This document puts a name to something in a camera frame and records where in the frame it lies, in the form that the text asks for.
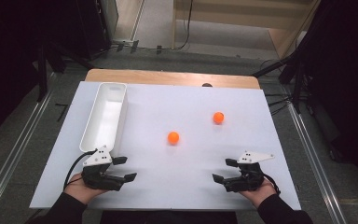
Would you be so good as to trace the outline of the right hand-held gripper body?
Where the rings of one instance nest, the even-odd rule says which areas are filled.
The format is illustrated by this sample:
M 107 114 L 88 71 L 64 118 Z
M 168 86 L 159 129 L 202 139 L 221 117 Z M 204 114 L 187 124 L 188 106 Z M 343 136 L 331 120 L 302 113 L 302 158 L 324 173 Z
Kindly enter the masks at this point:
M 271 160 L 274 156 L 272 154 L 260 153 L 245 151 L 238 159 L 236 159 L 239 164 L 240 176 L 224 178 L 223 186 L 227 192 L 239 192 L 246 190 L 256 190 L 258 189 L 263 181 L 267 179 L 272 184 L 275 184 L 275 181 L 267 174 L 265 174 L 260 167 L 261 161 Z

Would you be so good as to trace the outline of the person's left hand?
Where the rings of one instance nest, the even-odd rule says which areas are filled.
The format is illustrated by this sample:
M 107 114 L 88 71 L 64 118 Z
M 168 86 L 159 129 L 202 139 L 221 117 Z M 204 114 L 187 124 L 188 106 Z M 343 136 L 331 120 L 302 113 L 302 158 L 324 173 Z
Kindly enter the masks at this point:
M 75 174 L 71 177 L 63 192 L 72 196 L 83 204 L 88 204 L 95 197 L 104 194 L 105 190 L 88 188 L 82 179 L 82 175 Z

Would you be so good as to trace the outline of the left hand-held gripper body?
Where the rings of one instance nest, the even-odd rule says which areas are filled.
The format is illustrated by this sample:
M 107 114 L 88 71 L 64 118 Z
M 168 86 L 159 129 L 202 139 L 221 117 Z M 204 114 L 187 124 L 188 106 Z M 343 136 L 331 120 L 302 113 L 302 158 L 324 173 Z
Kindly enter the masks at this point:
M 90 152 L 90 157 L 83 162 L 82 178 L 85 185 L 91 189 L 119 191 L 125 183 L 124 177 L 108 175 L 107 169 L 114 165 L 110 150 L 107 146 L 96 148 Z

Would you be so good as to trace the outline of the wooden table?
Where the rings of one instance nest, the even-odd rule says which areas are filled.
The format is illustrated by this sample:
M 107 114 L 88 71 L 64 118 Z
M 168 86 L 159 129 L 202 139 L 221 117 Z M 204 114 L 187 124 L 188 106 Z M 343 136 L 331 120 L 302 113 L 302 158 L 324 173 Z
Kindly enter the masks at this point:
M 89 82 L 120 82 L 197 87 L 210 84 L 216 88 L 260 89 L 259 82 L 255 77 L 128 69 L 91 69 L 88 71 L 85 80 Z

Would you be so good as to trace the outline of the black curtain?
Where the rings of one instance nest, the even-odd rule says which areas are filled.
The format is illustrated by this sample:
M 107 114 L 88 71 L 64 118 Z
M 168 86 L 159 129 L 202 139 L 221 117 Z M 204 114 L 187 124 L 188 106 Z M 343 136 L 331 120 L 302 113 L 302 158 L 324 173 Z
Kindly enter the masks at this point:
M 60 37 L 74 0 L 0 0 L 0 126 L 35 85 L 43 85 L 41 56 L 61 71 L 61 56 L 75 53 Z
M 322 0 L 308 36 L 310 91 L 337 128 L 332 146 L 358 167 L 358 0 Z

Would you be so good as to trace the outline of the beige wooden frame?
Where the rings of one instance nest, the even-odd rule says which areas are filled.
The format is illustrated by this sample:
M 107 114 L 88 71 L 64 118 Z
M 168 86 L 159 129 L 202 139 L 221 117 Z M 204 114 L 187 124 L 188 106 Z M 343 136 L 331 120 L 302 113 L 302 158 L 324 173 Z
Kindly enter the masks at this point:
M 172 43 L 176 21 L 193 21 L 268 28 L 280 59 L 291 54 L 296 40 L 309 28 L 321 0 L 173 0 Z

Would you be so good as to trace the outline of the aluminium floor rail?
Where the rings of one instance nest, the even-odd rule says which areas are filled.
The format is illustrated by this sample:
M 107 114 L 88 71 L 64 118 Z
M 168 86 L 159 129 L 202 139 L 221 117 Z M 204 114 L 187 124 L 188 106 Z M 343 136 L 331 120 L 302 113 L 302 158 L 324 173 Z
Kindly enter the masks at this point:
M 0 167 L 0 199 L 48 105 L 58 77 L 59 76 L 54 72 L 48 75 L 48 91 L 46 95 L 40 102 L 32 106 L 32 113 L 27 117 L 25 124 L 21 127 L 21 132 L 18 134 L 16 142 L 4 157 L 5 162 Z
M 289 105 L 288 110 L 290 111 L 292 121 L 296 126 L 300 141 L 302 142 L 303 148 L 310 163 L 310 168 L 314 173 L 316 182 L 324 200 L 324 204 L 326 205 L 333 224 L 348 224 L 337 199 L 336 193 L 333 190 L 324 167 L 318 157 L 316 149 L 310 139 L 309 132 L 301 115 L 297 114 L 293 105 Z

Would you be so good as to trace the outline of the person's right hand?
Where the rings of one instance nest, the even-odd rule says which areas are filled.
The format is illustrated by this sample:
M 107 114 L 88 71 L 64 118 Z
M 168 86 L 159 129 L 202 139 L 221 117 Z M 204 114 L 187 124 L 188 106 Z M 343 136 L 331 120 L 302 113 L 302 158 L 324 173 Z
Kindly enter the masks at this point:
M 256 190 L 240 191 L 240 195 L 248 199 L 255 208 L 264 202 L 269 196 L 276 194 L 274 185 L 265 179 L 261 186 Z

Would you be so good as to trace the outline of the black metal stand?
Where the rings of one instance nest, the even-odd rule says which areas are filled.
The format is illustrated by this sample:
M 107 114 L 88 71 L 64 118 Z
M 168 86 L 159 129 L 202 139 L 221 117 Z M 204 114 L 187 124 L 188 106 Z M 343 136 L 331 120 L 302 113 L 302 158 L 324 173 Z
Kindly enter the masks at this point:
M 48 93 L 47 63 L 50 64 L 54 71 L 63 73 L 65 63 L 62 56 L 69 57 L 87 70 L 94 68 L 91 63 L 88 63 L 69 49 L 47 39 L 40 40 L 37 47 L 38 102 L 41 102 Z
M 292 103 L 297 114 L 300 114 L 299 102 L 300 102 L 300 94 L 301 88 L 303 84 L 303 76 L 304 76 L 304 65 L 303 63 L 296 58 L 296 52 L 294 51 L 289 56 L 278 60 L 277 62 L 268 65 L 265 68 L 260 68 L 259 71 L 252 74 L 252 77 L 260 78 L 274 70 L 283 67 L 281 74 L 278 79 L 281 84 L 289 84 L 292 79 L 295 80 L 294 89 L 289 97 L 289 101 Z

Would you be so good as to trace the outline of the white plastic bin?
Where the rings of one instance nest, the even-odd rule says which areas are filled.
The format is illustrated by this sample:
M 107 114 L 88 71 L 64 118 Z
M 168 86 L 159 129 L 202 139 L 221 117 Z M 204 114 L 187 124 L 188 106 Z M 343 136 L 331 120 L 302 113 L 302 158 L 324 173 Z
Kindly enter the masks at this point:
M 88 152 L 106 146 L 111 156 L 116 157 L 120 150 L 127 108 L 126 84 L 101 83 L 80 141 L 80 150 Z

